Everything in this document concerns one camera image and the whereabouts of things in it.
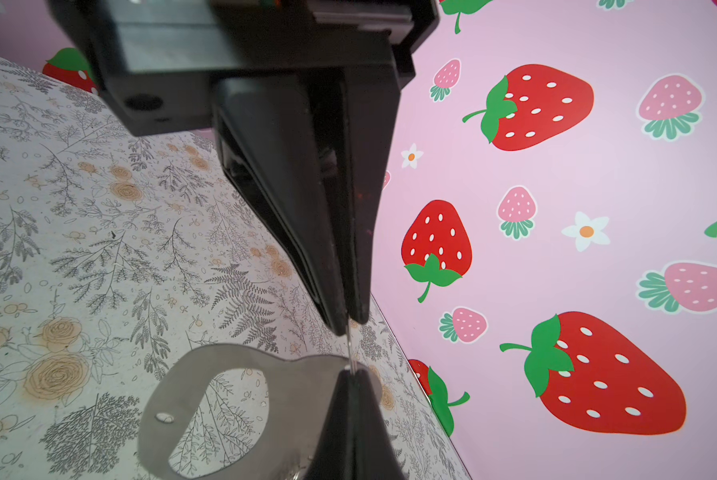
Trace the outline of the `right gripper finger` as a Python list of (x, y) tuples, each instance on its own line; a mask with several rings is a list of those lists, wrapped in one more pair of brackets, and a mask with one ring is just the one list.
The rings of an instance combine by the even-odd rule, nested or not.
[(364, 368), (340, 372), (306, 479), (405, 479), (372, 380)]

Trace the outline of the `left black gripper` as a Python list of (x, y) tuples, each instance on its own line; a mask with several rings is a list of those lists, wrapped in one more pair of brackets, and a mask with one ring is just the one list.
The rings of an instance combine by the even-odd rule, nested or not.
[[(436, 2), (52, 1), (48, 11), (132, 135), (212, 123), (226, 178), (334, 335), (348, 316), (369, 321), (397, 71), (414, 78), (413, 53), (440, 22)], [(346, 67), (386, 62), (397, 71)], [(268, 75), (340, 68), (318, 90), (314, 136), (300, 80)], [(268, 77), (230, 78), (258, 76)]]

